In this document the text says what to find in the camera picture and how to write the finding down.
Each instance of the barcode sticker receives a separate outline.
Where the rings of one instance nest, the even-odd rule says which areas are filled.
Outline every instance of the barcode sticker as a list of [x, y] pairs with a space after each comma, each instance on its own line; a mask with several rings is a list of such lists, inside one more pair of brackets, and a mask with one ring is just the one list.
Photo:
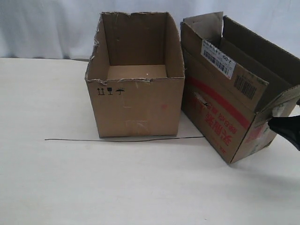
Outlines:
[[233, 86], [249, 99], [252, 99], [256, 92], [256, 87], [246, 78], [239, 75], [237, 75]]
[[228, 79], [233, 76], [235, 61], [206, 40], [202, 41], [201, 55], [222, 72]]

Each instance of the white tabletop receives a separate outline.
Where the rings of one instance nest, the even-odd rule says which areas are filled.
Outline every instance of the white tabletop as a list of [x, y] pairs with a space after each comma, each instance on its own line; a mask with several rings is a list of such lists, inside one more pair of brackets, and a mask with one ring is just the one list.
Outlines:
[[[86, 66], [0, 59], [1, 225], [300, 224], [300, 152], [279, 136], [232, 166], [203, 138], [45, 141], [99, 140]], [[178, 137], [199, 135], [182, 114]]]

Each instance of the open cardboard box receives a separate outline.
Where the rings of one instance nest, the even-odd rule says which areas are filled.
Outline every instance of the open cardboard box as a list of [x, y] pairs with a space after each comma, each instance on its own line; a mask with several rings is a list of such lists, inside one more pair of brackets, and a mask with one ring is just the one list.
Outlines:
[[181, 44], [182, 109], [222, 158], [270, 145], [268, 120], [288, 116], [300, 98], [300, 60], [222, 12], [184, 19]]
[[100, 137], [176, 135], [184, 87], [169, 13], [102, 13], [85, 80]]

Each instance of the white curtain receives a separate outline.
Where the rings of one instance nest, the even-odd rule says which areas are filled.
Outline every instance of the white curtain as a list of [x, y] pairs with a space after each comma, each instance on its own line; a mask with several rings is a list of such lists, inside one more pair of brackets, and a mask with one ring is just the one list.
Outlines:
[[300, 57], [300, 0], [0, 0], [0, 57], [88, 59], [101, 11], [224, 11]]

